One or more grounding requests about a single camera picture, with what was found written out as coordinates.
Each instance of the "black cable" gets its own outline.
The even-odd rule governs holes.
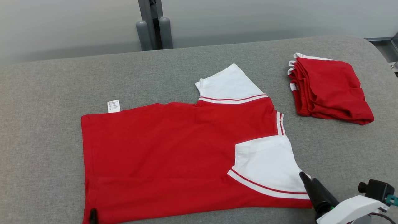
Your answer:
[[[390,221],[391,224],[396,224],[390,217],[388,217],[386,215],[383,215],[383,214],[380,214],[380,213],[375,213],[375,212],[372,212],[369,215],[380,216],[380,217],[383,217],[383,218],[387,219],[388,221]]]

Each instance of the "white sleeve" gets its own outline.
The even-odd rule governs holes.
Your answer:
[[[242,99],[264,94],[236,65],[195,83],[201,96],[215,99]]]

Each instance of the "gray fabric surface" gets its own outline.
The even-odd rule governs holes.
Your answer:
[[[375,121],[360,126],[298,116],[287,77],[295,52],[350,63]],[[398,188],[398,79],[369,42],[327,36],[136,52],[0,67],[0,223],[80,223],[80,117],[106,113],[106,102],[115,99],[122,109],[195,103],[194,83],[232,63],[285,114],[298,165],[338,200],[357,195],[358,183],[371,178]],[[389,212],[396,221],[397,211]],[[313,218],[312,210],[240,208],[132,223],[307,224]]]

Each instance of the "white wall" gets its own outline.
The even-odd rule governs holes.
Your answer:
[[[398,31],[397,0],[162,0],[162,6],[174,47]]]
[[[137,0],[2,0],[0,64],[140,51]]]

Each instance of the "folded garment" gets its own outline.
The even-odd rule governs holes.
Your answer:
[[[288,71],[297,114],[365,125],[374,121],[352,66],[295,53]]]

